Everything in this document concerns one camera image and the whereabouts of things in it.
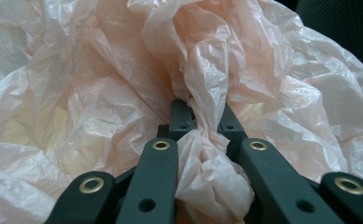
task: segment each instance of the plastic bag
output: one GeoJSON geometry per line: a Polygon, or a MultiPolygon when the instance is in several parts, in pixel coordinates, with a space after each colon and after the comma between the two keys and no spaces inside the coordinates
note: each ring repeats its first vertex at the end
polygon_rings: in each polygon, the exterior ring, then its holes
{"type": "Polygon", "coordinates": [[[175,97],[199,126],[178,142],[187,219],[237,222],[253,199],[216,133],[226,100],[302,175],[363,177],[363,64],[287,8],[15,0],[0,4],[0,223],[43,222],[77,175],[134,166],[175,97]]]}

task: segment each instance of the brass grommet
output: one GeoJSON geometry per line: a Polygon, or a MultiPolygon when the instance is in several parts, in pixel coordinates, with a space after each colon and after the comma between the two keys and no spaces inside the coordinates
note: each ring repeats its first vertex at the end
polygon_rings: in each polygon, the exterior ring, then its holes
{"type": "Polygon", "coordinates": [[[249,146],[259,151],[263,151],[268,148],[268,146],[262,142],[250,142],[249,146]]]}
{"type": "Polygon", "coordinates": [[[356,182],[355,180],[340,176],[335,178],[335,184],[340,189],[346,192],[356,195],[363,194],[363,187],[360,184],[358,184],[358,182],[356,182]],[[345,183],[347,183],[348,185],[350,184],[353,185],[353,188],[350,188],[349,186],[345,185],[345,183]]]}
{"type": "Polygon", "coordinates": [[[157,150],[165,150],[170,147],[170,143],[165,141],[158,141],[152,145],[157,150]]]}
{"type": "Polygon", "coordinates": [[[101,189],[104,184],[105,184],[105,181],[101,177],[97,177],[97,176],[90,177],[90,178],[85,179],[79,185],[79,191],[81,191],[82,193],[86,193],[86,194],[94,193],[96,191],[99,191],[99,189],[101,189]],[[93,188],[87,188],[86,185],[91,181],[97,181],[97,185],[94,186],[93,188]]]}

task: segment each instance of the black plastic part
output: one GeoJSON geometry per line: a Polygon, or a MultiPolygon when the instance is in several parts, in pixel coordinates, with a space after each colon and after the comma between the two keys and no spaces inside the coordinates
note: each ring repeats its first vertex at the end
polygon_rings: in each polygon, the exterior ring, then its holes
{"type": "Polygon", "coordinates": [[[169,137],[169,125],[161,124],[158,126],[157,137],[169,137]]]}
{"type": "Polygon", "coordinates": [[[117,183],[116,191],[118,198],[123,198],[126,196],[126,192],[128,191],[128,187],[132,181],[134,171],[135,171],[135,166],[132,169],[126,171],[125,173],[115,178],[115,182],[117,183]]]}
{"type": "Polygon", "coordinates": [[[251,203],[251,207],[248,210],[247,215],[244,217],[245,223],[248,224],[260,224],[262,223],[263,206],[258,197],[254,197],[254,201],[251,203]]]}
{"type": "Polygon", "coordinates": [[[153,139],[145,145],[117,223],[175,223],[177,149],[177,143],[169,138],[153,139]],[[155,149],[160,141],[170,146],[155,149]]]}
{"type": "Polygon", "coordinates": [[[303,175],[302,175],[302,177],[306,180],[306,182],[310,185],[310,187],[315,190],[315,192],[318,192],[318,188],[320,187],[320,184],[314,182],[313,180],[311,180],[303,175]]]}
{"type": "Polygon", "coordinates": [[[225,104],[224,113],[218,125],[218,132],[230,140],[227,147],[227,156],[231,161],[236,161],[236,155],[243,140],[247,138],[244,128],[234,115],[228,104],[225,104]]]}
{"type": "Polygon", "coordinates": [[[108,173],[92,171],[80,175],[60,196],[45,223],[99,224],[113,222],[117,206],[115,186],[114,177],[108,173]],[[101,178],[104,181],[103,186],[92,193],[81,192],[81,185],[84,186],[84,189],[94,189],[99,186],[99,182],[96,180],[83,184],[85,180],[93,177],[101,178]]]}
{"type": "MultiPolygon", "coordinates": [[[[123,203],[125,202],[125,197],[123,198],[118,198],[118,203],[117,203],[117,206],[115,207],[115,221],[117,220],[118,218],[118,215],[119,215],[119,212],[120,212],[120,209],[122,208],[123,206],[123,203]]],[[[114,223],[114,220],[111,221],[111,222],[106,222],[106,223],[103,223],[103,224],[111,224],[111,223],[114,223]]]]}
{"type": "Polygon", "coordinates": [[[178,141],[186,133],[195,129],[193,113],[190,107],[182,100],[174,100],[171,104],[169,137],[178,141]]]}
{"type": "Polygon", "coordinates": [[[363,179],[341,172],[325,174],[319,193],[345,223],[363,223],[363,179]]]}
{"type": "Polygon", "coordinates": [[[261,223],[342,223],[271,143],[245,139],[237,158],[262,203],[261,223]]]}

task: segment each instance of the black surface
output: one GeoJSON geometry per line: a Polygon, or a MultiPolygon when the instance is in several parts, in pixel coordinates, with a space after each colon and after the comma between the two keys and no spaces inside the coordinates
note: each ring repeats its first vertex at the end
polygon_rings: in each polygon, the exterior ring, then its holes
{"type": "Polygon", "coordinates": [[[125,173],[115,178],[115,182],[117,183],[116,191],[117,191],[117,196],[119,198],[125,197],[126,192],[128,191],[128,187],[132,181],[134,171],[135,171],[135,166],[132,169],[126,171],[125,173]]]}
{"type": "Polygon", "coordinates": [[[169,137],[169,125],[161,124],[158,126],[157,137],[169,137]]]}
{"type": "Polygon", "coordinates": [[[357,182],[363,188],[363,179],[346,173],[325,174],[319,193],[346,223],[363,223],[363,193],[354,194],[339,188],[335,178],[345,177],[357,182]]]}
{"type": "Polygon", "coordinates": [[[228,104],[225,104],[224,113],[218,125],[218,132],[230,140],[227,147],[227,156],[231,161],[236,161],[243,140],[247,138],[244,128],[234,115],[228,104]]]}
{"type": "Polygon", "coordinates": [[[177,149],[169,138],[146,143],[116,223],[175,223],[177,149]],[[170,147],[154,149],[157,141],[166,141],[170,147]]]}
{"type": "Polygon", "coordinates": [[[237,158],[262,204],[262,223],[342,223],[271,143],[245,139],[237,158]],[[255,141],[268,148],[253,149],[255,141]]]}
{"type": "Polygon", "coordinates": [[[68,186],[56,202],[46,224],[110,223],[115,219],[117,195],[115,179],[104,172],[88,172],[80,175],[68,186]],[[82,193],[80,184],[87,178],[101,177],[104,185],[97,192],[82,193]]]}
{"type": "Polygon", "coordinates": [[[193,112],[189,106],[181,100],[174,100],[171,104],[169,137],[178,141],[186,133],[195,129],[193,112]]]}

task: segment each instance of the screw hole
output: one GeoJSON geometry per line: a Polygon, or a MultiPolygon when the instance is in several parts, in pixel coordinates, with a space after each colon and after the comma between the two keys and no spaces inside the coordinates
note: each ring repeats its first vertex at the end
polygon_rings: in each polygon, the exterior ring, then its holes
{"type": "Polygon", "coordinates": [[[152,146],[157,150],[164,150],[170,147],[170,143],[164,141],[158,141],[155,142],[152,146]]]}
{"type": "Polygon", "coordinates": [[[142,212],[150,212],[155,208],[155,206],[155,201],[153,201],[152,199],[143,199],[138,204],[138,209],[142,212]]]}
{"type": "Polygon", "coordinates": [[[349,192],[349,193],[352,193],[355,195],[363,194],[363,187],[360,184],[358,184],[358,182],[356,182],[352,179],[349,179],[346,177],[341,177],[341,176],[336,177],[335,184],[338,186],[338,188],[340,188],[346,192],[349,192]]]}
{"type": "Polygon", "coordinates": [[[266,146],[266,144],[261,143],[261,142],[250,142],[249,146],[255,150],[265,150],[268,148],[268,146],[266,146]]]}
{"type": "Polygon", "coordinates": [[[90,194],[99,191],[105,181],[101,177],[90,177],[82,181],[79,185],[79,191],[85,194],[90,194]]]}
{"type": "Polygon", "coordinates": [[[297,207],[305,213],[313,213],[314,212],[314,206],[305,201],[305,200],[297,200],[297,207]]]}

